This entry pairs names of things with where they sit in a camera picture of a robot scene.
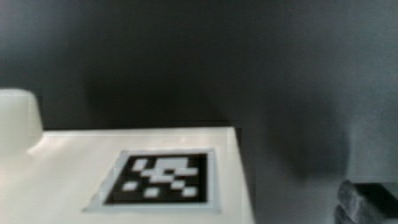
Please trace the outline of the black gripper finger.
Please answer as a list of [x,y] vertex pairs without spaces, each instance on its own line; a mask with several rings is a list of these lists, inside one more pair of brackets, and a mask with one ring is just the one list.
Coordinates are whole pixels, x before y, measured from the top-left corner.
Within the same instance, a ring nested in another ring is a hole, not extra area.
[[334,224],[398,224],[396,182],[341,183]]

